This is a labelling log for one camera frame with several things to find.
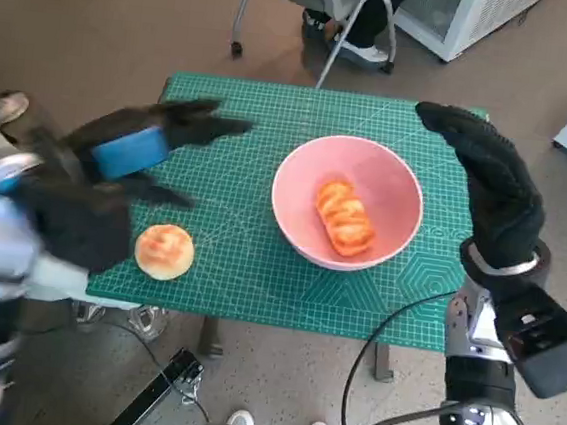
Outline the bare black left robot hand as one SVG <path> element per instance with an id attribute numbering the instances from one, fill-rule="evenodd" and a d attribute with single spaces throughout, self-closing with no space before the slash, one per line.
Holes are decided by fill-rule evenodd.
<path id="1" fill-rule="evenodd" d="M 92 182 L 115 182 L 139 200 L 191 209 L 193 199 L 160 186 L 147 170 L 180 147 L 205 147 L 253 127 L 250 121 L 218 115 L 220 105 L 204 98 L 125 107 L 86 123 L 61 142 Z"/>

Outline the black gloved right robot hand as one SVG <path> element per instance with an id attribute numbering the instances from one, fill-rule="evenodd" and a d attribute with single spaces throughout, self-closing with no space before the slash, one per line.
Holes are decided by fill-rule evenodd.
<path id="1" fill-rule="evenodd" d="M 545 212 L 516 146 L 466 109 L 423 101 L 415 110 L 426 129 L 454 149 L 465 170 L 472 237 L 486 264 L 502 269 L 529 262 Z"/>

